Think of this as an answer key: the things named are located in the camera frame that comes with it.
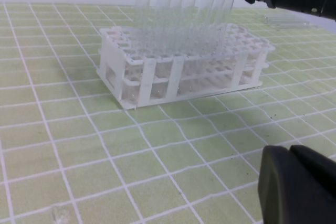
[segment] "white grid line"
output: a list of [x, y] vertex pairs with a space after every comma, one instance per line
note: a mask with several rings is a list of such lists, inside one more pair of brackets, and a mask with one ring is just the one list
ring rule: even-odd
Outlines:
[[187, 197], [185, 196], [185, 194], [183, 193], [183, 191], [181, 190], [180, 186], [178, 185], [178, 183], [174, 180], [172, 173], [169, 172], [169, 170], [167, 169], [167, 167], [164, 165], [164, 163], [162, 162], [162, 160], [159, 158], [158, 154], [155, 152], [155, 150], [153, 149], [151, 143], [148, 141], [147, 137], [145, 136], [145, 134], [142, 131], [142, 128], [139, 126], [139, 124], [137, 123], [137, 121], [130, 115], [130, 113], [128, 113], [128, 111], [126, 111], [126, 114], [129, 116], [129, 118], [136, 124], [137, 128], [139, 129], [141, 136], [143, 137], [143, 139], [146, 141], [149, 149], [152, 151], [152, 153], [154, 154], [155, 158], [159, 161], [159, 163], [161, 164], [161, 166], [163, 167], [164, 171], [166, 172], [166, 174], [168, 175], [169, 179], [171, 180], [171, 182], [174, 184], [174, 186], [176, 187], [176, 189], [178, 190], [178, 192], [181, 194], [181, 196], [183, 197], [184, 201], [186, 202], [186, 204], [189, 206], [190, 210], [193, 212], [193, 214], [195, 215], [195, 217], [197, 218], [197, 220], [201, 223], [204, 224], [202, 219], [200, 218], [200, 216], [198, 215], [198, 213], [196, 212], [196, 210], [194, 209], [194, 207], [190, 204], [189, 200], [187, 199]]
[[171, 117], [168, 116], [168, 114], [161, 108], [161, 106], [159, 106], [159, 108], [161, 109], [161, 111], [169, 118], [171, 119], [175, 125], [178, 127], [179, 131], [181, 132], [183, 138], [189, 143], [190, 147], [197, 153], [197, 155], [200, 157], [200, 159], [202, 160], [203, 163], [206, 164], [206, 166], [208, 167], [208, 169], [212, 172], [212, 174], [218, 179], [218, 181], [224, 186], [224, 188], [229, 191], [229, 194], [231, 195], [231, 197], [239, 204], [239, 206], [242, 208], [242, 210], [245, 212], [245, 214], [247, 215], [247, 217], [252, 221], [255, 222], [254, 218], [251, 216], [251, 214], [244, 208], [244, 206], [238, 201], [238, 199], [236, 198], [236, 196], [233, 195], [233, 193], [231, 192], [231, 190], [225, 185], [225, 183], [220, 179], [220, 177], [215, 173], [215, 171], [211, 168], [211, 166], [206, 162], [206, 160], [203, 158], [203, 156], [198, 152], [198, 150], [192, 145], [192, 143], [189, 141], [189, 139], [185, 136], [182, 128], [180, 127], [180, 125]]
[[2, 184], [4, 185], [5, 190], [6, 190], [7, 205], [8, 205], [8, 211], [9, 211], [9, 219], [8, 220], [10, 220], [11, 224], [15, 224], [14, 210], [13, 210], [13, 204], [12, 204], [12, 198], [11, 198], [11, 191], [9, 189], [9, 183], [8, 183], [7, 171], [6, 171], [6, 165], [5, 165], [5, 157], [4, 157], [4, 153], [2, 151], [1, 140], [0, 140], [0, 163], [1, 163], [1, 168], [2, 168], [3, 180], [4, 180]]
[[[49, 39], [48, 39], [48, 37], [47, 37], [47, 35], [46, 35], [45, 31], [44, 31], [43, 26], [40, 24], [40, 22], [39, 22], [39, 20], [38, 20], [37, 17], [36, 17], [36, 20], [37, 20], [37, 22], [39, 23], [40, 28], [41, 28], [43, 34], [46, 36], [46, 39], [47, 39], [47, 41], [48, 41], [48, 43], [49, 43], [49, 45], [50, 45], [50, 47], [51, 47], [51, 49], [52, 49], [52, 51], [53, 51], [55, 57], [57, 58], [57, 61], [58, 61], [58, 63], [60, 64], [61, 69], [63, 70], [64, 74], [66, 75], [66, 77], [67, 77], [67, 79], [68, 79], [68, 81], [69, 81], [69, 84], [70, 84], [72, 90], [74, 91], [74, 93], [75, 93], [75, 95], [76, 95], [78, 101], [80, 102], [80, 105], [81, 105], [81, 107], [83, 108], [86, 117], [87, 117], [88, 120], [90, 121], [90, 124], [91, 124], [92, 127], [94, 128], [94, 130], [95, 130], [95, 132], [97, 133], [97, 135], [99, 136], [100, 142], [101, 142], [101, 144], [102, 144], [102, 146], [103, 146], [103, 148], [104, 148], [104, 150], [105, 150], [105, 153], [107, 154], [108, 157], [110, 157], [110, 153], [109, 153], [109, 151], [107, 150], [107, 148], [106, 148], [106, 146], [105, 146], [105, 143], [104, 143], [104, 141], [103, 141], [103, 139], [102, 139], [102, 136], [101, 136], [100, 132], [98, 131], [98, 129], [97, 129], [96, 125], [94, 124], [92, 118], [91, 118], [90, 115], [88, 114], [87, 109], [85, 108], [83, 102], [80, 100], [80, 96], [78, 95], [77, 90], [75, 89], [74, 85], [70, 82], [70, 78], [69, 78], [69, 76], [68, 76], [66, 70], [64, 69], [62, 62], [61, 62], [60, 59], [58, 58], [58, 56], [57, 56], [57, 54], [56, 54], [56, 52], [55, 52], [55, 50], [54, 50], [54, 48], [53, 48], [53, 45], [52, 45], [51, 42], [49, 41]], [[120, 179], [120, 181], [121, 181], [121, 183], [122, 183], [122, 185], [123, 185], [123, 187], [124, 187], [124, 189], [125, 189], [125, 192], [126, 192], [127, 196], [129, 197], [130, 202], [131, 202], [132, 205], [134, 206], [134, 209], [135, 209], [135, 211], [137, 212], [139, 219], [141, 220], [141, 219], [142, 219], [142, 215], [141, 215], [141, 213], [140, 213], [140, 211], [139, 211], [137, 205], [135, 204], [134, 199], [132, 198], [132, 196], [131, 196], [129, 190], [125, 187], [125, 182], [124, 182], [124, 180], [123, 180], [123, 178], [122, 178], [120, 172], [118, 171], [118, 168], [117, 168], [116, 164], [114, 163], [113, 160], [111, 160], [110, 163], [112, 164], [114, 170], [116, 171], [116, 173], [117, 173], [117, 175], [118, 175], [118, 178]], [[81, 216], [80, 216], [79, 211], [78, 211], [78, 216], [77, 216], [77, 218], [79, 218], [79, 219], [81, 220]]]
[[[23, 54], [22, 54], [22, 51], [21, 51], [21, 48], [20, 48], [20, 44], [19, 44], [17, 38], [15, 37], [15, 30], [14, 30], [14, 28], [13, 28], [13, 26], [12, 26], [12, 22], [11, 22], [11, 19], [10, 19], [10, 17], [9, 17], [9, 14], [8, 14], [8, 12], [7, 12], [7, 8], [6, 8], [6, 5], [5, 5], [5, 4], [4, 4], [4, 8], [5, 8], [5, 12], [6, 12], [6, 15], [7, 15], [7, 17], [8, 17], [8, 21], [9, 21], [9, 23], [10, 23], [10, 26], [11, 26], [11, 29], [12, 29], [12, 32], [13, 32], [13, 35], [14, 35], [14, 38], [15, 38], [15, 43], [16, 43], [17, 48], [18, 48], [19, 53], [20, 53], [20, 57], [21, 57], [22, 63], [23, 63], [24, 68], [25, 68], [25, 70], [26, 70], [26, 73], [27, 73], [27, 76], [28, 76], [28, 80], [29, 80], [29, 83], [30, 83], [30, 85], [31, 85], [31, 88], [32, 88], [32, 91], [33, 91], [35, 100], [38, 101], [38, 95], [37, 95], [37, 93], [36, 93], [35, 88], [32, 86], [32, 85], [33, 85], [33, 81], [32, 81], [31, 76], [30, 76], [30, 74], [29, 74], [29, 71], [28, 71], [28, 67], [27, 67], [27, 65], [26, 65], [25, 58], [23, 57]], [[62, 170], [62, 163], [61, 163], [60, 158], [59, 158], [59, 156], [58, 156], [58, 152], [57, 152], [55, 143], [53, 142], [53, 137], [52, 137], [52, 135], [51, 135], [51, 132], [50, 132], [48, 123], [45, 121], [45, 115], [44, 115], [44, 113], [43, 113], [43, 109], [42, 109], [42, 107], [41, 107], [41, 104], [37, 103], [37, 106], [38, 106], [38, 109], [39, 109], [41, 118], [42, 118], [42, 120], [43, 120], [45, 129], [46, 129], [46, 131], [47, 131], [48, 137], [49, 137], [49, 139], [50, 139], [50, 141], [51, 141], [51, 143], [52, 143], [53, 151], [54, 151], [55, 157], [56, 157], [56, 159], [57, 159], [58, 166], [59, 166], [59, 168], [60, 168], [60, 170], [61, 170], [62, 178], [63, 178], [63, 181], [64, 181], [64, 183], [65, 183], [65, 185], [66, 185], [67, 192], [68, 192], [68, 194], [69, 194], [69, 197], [70, 197], [70, 200], [71, 200], [71, 202], [72, 202], [72, 205], [73, 205], [73, 207], [74, 207], [74, 209], [75, 209], [75, 211], [76, 211], [77, 206], [76, 206], [76, 204], [73, 202], [73, 199], [74, 199], [74, 198], [73, 198], [73, 195], [72, 195], [72, 191], [71, 191], [70, 185], [69, 185], [69, 183], [68, 183], [68, 181], [67, 181], [67, 179], [66, 179], [65, 173], [64, 173], [64, 171]]]

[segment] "white test tube rack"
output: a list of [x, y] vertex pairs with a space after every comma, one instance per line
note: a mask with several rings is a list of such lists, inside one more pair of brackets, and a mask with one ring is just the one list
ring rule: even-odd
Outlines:
[[220, 54], [137, 57], [128, 53], [130, 27], [102, 28], [97, 73], [124, 109], [262, 85], [259, 77], [274, 46], [237, 25], [226, 29]]

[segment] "green grid mat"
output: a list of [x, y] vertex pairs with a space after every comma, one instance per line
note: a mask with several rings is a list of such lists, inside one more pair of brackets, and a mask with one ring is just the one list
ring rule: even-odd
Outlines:
[[262, 223], [262, 148], [336, 157], [336, 35], [232, 22], [274, 43], [261, 88], [120, 108], [96, 75], [100, 27], [132, 8], [0, 5], [0, 223]]

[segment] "cutting mat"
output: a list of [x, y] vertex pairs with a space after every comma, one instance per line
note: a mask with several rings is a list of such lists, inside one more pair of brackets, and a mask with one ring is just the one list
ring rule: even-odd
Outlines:
[[258, 89], [124, 111], [96, 74], [123, 6], [0, 5], [0, 223], [261, 223], [267, 144], [336, 157], [336, 35], [232, 22], [277, 47]]

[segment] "glass test tube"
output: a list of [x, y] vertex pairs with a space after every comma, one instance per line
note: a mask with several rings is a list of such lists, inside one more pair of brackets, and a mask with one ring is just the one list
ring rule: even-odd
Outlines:
[[224, 1], [214, 0], [209, 14], [210, 25], [206, 29], [206, 37], [208, 38], [208, 52], [210, 54], [216, 52], [219, 44], [221, 30], [218, 25], [221, 23], [224, 13]]
[[177, 33], [181, 37], [180, 51], [186, 54], [192, 49], [190, 36], [192, 35], [191, 29], [196, 13], [195, 2], [196, 0], [182, 0], [181, 3], [181, 18]]
[[133, 42], [135, 43], [132, 43], [132, 49], [137, 50], [140, 56], [143, 56], [148, 42], [149, 6], [150, 0], [135, 0], [135, 33], [133, 34]]
[[228, 22], [234, 1], [235, 0], [225, 0], [224, 1], [222, 22], [224, 23]]
[[220, 53], [223, 51], [223, 48], [225, 47], [225, 37], [226, 37], [226, 27], [229, 22], [231, 10], [233, 7], [233, 3], [235, 0], [225, 0], [224, 1], [224, 6], [223, 6], [223, 12], [222, 12], [222, 17], [221, 17], [221, 29], [219, 33], [219, 45], [217, 48], [217, 51]]
[[197, 17], [195, 20], [193, 34], [196, 36], [195, 49], [196, 53], [203, 55], [206, 50], [207, 34], [206, 28], [210, 25], [210, 11], [213, 5], [214, 0], [201, 0], [201, 3], [198, 8]]
[[154, 42], [154, 55], [164, 54], [166, 45], [166, 28], [168, 26], [169, 6], [171, 0], [156, 0], [154, 33], [152, 41]]
[[180, 41], [177, 28], [181, 17], [182, 0], [170, 0], [169, 16], [167, 25], [167, 45], [169, 46], [167, 53], [175, 54], [178, 51], [177, 43]]

